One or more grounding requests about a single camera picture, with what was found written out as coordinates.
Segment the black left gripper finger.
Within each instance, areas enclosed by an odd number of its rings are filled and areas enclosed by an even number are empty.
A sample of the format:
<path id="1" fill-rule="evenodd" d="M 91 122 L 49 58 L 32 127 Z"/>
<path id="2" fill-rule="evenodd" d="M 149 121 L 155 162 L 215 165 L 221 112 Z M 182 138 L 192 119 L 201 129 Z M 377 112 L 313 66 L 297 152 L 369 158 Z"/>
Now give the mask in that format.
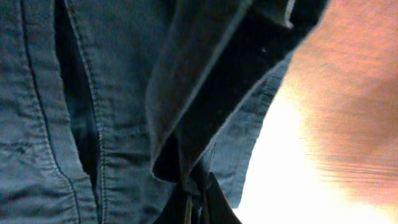
<path id="1" fill-rule="evenodd" d="M 214 173 L 210 172 L 203 189 L 202 224 L 242 224 L 234 214 Z"/>

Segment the dark blue shorts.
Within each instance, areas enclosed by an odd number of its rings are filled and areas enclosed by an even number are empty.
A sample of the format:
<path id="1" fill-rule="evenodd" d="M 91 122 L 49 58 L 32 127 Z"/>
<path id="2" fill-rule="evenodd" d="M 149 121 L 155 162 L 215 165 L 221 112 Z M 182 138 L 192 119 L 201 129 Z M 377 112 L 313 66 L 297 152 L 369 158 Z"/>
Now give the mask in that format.
<path id="1" fill-rule="evenodd" d="M 200 223 L 238 207 L 327 1 L 1 0 L 1 222 Z"/>

